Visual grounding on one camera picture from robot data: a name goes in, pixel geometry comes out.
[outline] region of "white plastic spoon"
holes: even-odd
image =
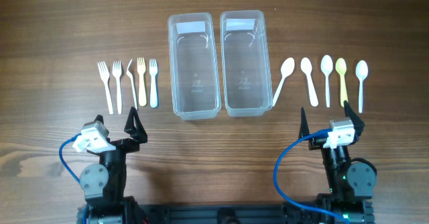
[[[325,75],[325,94],[326,94],[326,107],[330,107],[330,93],[329,93],[329,74],[332,72],[334,68],[334,62],[332,62],[332,58],[328,55],[323,56],[322,63],[320,64],[323,74]]]
[[[359,79],[359,112],[363,109],[363,80],[368,76],[368,65],[364,60],[357,63],[356,76]]]
[[[287,58],[283,62],[282,67],[280,68],[280,71],[282,72],[282,80],[280,81],[280,84],[277,87],[277,90],[275,91],[274,99],[273,99],[273,106],[275,105],[275,103],[277,102],[277,99],[279,98],[280,91],[282,90],[284,79],[286,79],[286,77],[288,77],[292,74],[292,72],[294,71],[294,68],[295,68],[295,61],[293,58]]]
[[[303,58],[301,60],[301,70],[307,76],[308,95],[310,96],[310,104],[313,107],[316,107],[317,105],[319,105],[319,101],[317,100],[316,89],[314,89],[313,80],[311,79],[312,66],[308,58]]]

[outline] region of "spoon handle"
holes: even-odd
[[[314,89],[313,80],[311,79],[310,75],[307,75],[307,83],[308,83],[308,94],[310,96],[310,104],[313,107],[316,107],[317,105],[319,105],[319,101],[317,99],[316,89]]]
[[[347,97],[347,88],[346,88],[346,80],[344,78],[344,75],[340,75],[340,104],[341,107],[344,107],[344,101],[349,102],[349,98]]]
[[[326,93],[326,107],[330,107],[330,93],[329,93],[329,76],[326,76],[325,78],[325,87],[324,91]]]
[[[285,79],[285,77],[282,77],[282,80],[280,81],[280,84],[277,87],[277,90],[275,91],[274,99],[273,99],[273,106],[275,105],[275,103],[277,102],[277,99],[279,98],[280,91],[282,90],[284,79]]]
[[[359,113],[362,113],[363,108],[363,80],[359,81]]]

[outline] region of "fork tines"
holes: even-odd
[[[137,65],[144,66],[145,65],[145,59],[143,57],[137,58]]]
[[[149,66],[150,67],[156,67],[156,60],[155,59],[150,59]]]
[[[98,62],[100,73],[105,72],[107,70],[106,62]]]
[[[120,67],[121,67],[121,61],[113,62],[113,69],[120,69]]]

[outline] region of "cutlery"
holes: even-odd
[[[110,96],[110,90],[109,90],[109,77],[110,77],[109,69],[107,68],[105,62],[98,62],[97,65],[99,66],[101,80],[105,84],[107,107],[109,108],[109,113],[113,114],[112,98]]]
[[[326,98],[326,107],[330,107],[330,93],[329,93],[329,74],[332,72],[334,68],[334,63],[332,62],[332,58],[328,55],[323,56],[322,63],[320,64],[323,74],[325,75],[325,98]]]
[[[121,75],[122,75],[122,63],[116,61],[113,63],[112,75],[116,78],[116,101],[118,104],[118,114],[122,114],[122,93],[121,93]]]
[[[311,79],[312,66],[308,58],[303,58],[301,60],[301,70],[307,76],[308,95],[310,96],[310,104],[313,107],[316,107],[317,105],[319,105],[319,101],[317,99],[316,89],[314,89],[313,80]]]
[[[133,74],[129,71],[129,67],[131,66],[132,63],[133,63],[133,59],[131,59],[128,63],[127,76],[131,80],[131,88],[133,90],[134,105],[135,105],[135,109],[137,110],[139,108],[137,106],[137,97],[135,96],[134,78],[133,78]]]
[[[368,76],[368,65],[364,60],[357,63],[356,76],[359,79],[359,112],[362,113],[363,108],[363,80]]]
[[[156,74],[158,74],[158,64],[155,59],[149,61],[149,74],[151,76],[150,82],[150,106],[158,106],[158,94],[156,92]]]
[[[339,58],[335,63],[335,70],[340,75],[340,104],[341,107],[344,107],[344,101],[349,101],[347,97],[347,88],[345,74],[347,71],[347,65],[343,58]]]
[[[146,106],[146,86],[145,86],[145,72],[146,63],[143,57],[137,58],[137,72],[139,73],[139,104],[140,106]]]
[[[282,90],[284,80],[286,77],[290,76],[295,68],[295,61],[293,58],[287,58],[280,68],[280,72],[282,73],[282,80],[280,81],[279,86],[277,87],[277,90],[275,91],[274,99],[273,99],[273,106],[277,102],[277,99],[279,98],[280,91]]]

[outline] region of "plastic spoon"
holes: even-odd
[[[303,58],[301,60],[301,70],[307,76],[308,95],[310,96],[310,104],[313,107],[316,107],[317,105],[319,105],[319,101],[317,100],[316,89],[314,89],[313,80],[311,79],[312,66],[308,58]]]
[[[336,61],[335,70],[340,75],[340,104],[341,107],[344,107],[344,101],[349,102],[349,98],[347,97],[346,80],[344,78],[347,71],[347,65],[343,58],[339,58]]]
[[[280,91],[282,90],[283,82],[286,77],[290,76],[295,68],[295,61],[293,58],[287,58],[280,68],[280,71],[282,72],[282,80],[280,81],[279,86],[277,87],[277,90],[275,91],[274,99],[273,99],[273,106],[277,102],[277,99],[279,98]]]
[[[357,63],[356,76],[359,79],[359,112],[362,113],[363,108],[363,80],[368,76],[368,65],[364,60]]]
[[[326,95],[326,107],[330,107],[330,93],[329,93],[329,74],[332,72],[334,68],[334,63],[332,62],[332,58],[328,55],[323,56],[322,63],[320,64],[323,74],[325,75],[325,95]]]

